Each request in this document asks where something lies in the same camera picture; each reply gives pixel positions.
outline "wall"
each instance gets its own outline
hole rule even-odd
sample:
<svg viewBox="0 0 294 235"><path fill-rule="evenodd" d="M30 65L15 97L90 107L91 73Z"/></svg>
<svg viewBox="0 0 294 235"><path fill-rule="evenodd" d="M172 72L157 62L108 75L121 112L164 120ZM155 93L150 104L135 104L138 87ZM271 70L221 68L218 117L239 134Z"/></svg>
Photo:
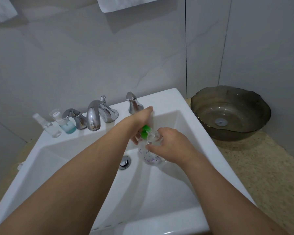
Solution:
<svg viewBox="0 0 294 235"><path fill-rule="evenodd" d="M0 124L0 180L16 162L16 157L25 144L24 140Z"/></svg>
<svg viewBox="0 0 294 235"><path fill-rule="evenodd" d="M186 0L187 97L217 86L231 0Z"/></svg>
<svg viewBox="0 0 294 235"><path fill-rule="evenodd" d="M32 114L85 112L104 94L110 105L128 91L176 87L186 97L185 0L106 14L98 4L43 19L30 13L0 26L0 122L23 139L41 133Z"/></svg>
<svg viewBox="0 0 294 235"><path fill-rule="evenodd" d="M233 0L220 85L269 104L266 132L294 156L294 0Z"/></svg>

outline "bottle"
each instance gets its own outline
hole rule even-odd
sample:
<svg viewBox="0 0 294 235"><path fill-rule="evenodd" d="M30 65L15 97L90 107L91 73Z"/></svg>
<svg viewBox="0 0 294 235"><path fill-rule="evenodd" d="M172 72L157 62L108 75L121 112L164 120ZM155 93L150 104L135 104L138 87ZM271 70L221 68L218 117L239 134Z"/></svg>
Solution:
<svg viewBox="0 0 294 235"><path fill-rule="evenodd" d="M67 134L71 134L75 132L76 126L69 119L63 119L59 109L55 109L51 111L49 115L55 119L55 121Z"/></svg>
<svg viewBox="0 0 294 235"><path fill-rule="evenodd" d="M162 136L158 131L152 130L149 126L145 125L141 131L141 138L138 140L139 153L144 157L144 162L148 165L156 165L162 162L162 159L146 149L146 145L154 144L160 146Z"/></svg>
<svg viewBox="0 0 294 235"><path fill-rule="evenodd" d="M50 134L53 138L57 138L61 135L59 126L42 118L38 113L33 114L33 118L43 127L43 129Z"/></svg>

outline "chrome faucet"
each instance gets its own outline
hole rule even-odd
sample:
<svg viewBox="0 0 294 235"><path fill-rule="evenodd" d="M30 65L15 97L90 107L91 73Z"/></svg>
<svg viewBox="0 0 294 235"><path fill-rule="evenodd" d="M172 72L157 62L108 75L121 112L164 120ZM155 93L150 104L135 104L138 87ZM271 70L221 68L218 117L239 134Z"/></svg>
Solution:
<svg viewBox="0 0 294 235"><path fill-rule="evenodd" d="M78 110L70 108L64 111L64 113L62 114L62 118L68 119L69 117L72 117L75 120L77 129L87 128L87 119Z"/></svg>
<svg viewBox="0 0 294 235"><path fill-rule="evenodd" d="M126 100L129 102L130 114L133 115L144 109L144 106L138 102L137 97L131 91L126 94Z"/></svg>
<svg viewBox="0 0 294 235"><path fill-rule="evenodd" d="M106 105L106 96L100 97L100 100L92 101L87 109L87 127L91 131L100 129L100 116L105 123L111 123L119 117L117 110L111 109Z"/></svg>

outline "white sink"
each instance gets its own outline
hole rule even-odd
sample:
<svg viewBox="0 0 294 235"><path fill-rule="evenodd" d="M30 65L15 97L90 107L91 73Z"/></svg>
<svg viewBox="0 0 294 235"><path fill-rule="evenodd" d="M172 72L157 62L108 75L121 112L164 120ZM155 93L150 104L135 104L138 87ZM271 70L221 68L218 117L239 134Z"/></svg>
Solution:
<svg viewBox="0 0 294 235"><path fill-rule="evenodd" d="M153 128L171 127L185 134L253 202L177 89L141 97L139 102L154 107ZM118 119L109 124L102 122L98 131L76 130L56 139L42 133L0 202L0 223L66 162L129 116L128 102L111 107L119 112ZM91 234L191 234L209 230L193 188L176 164L149 166L132 142L124 154L131 158L131 165L118 170Z"/></svg>

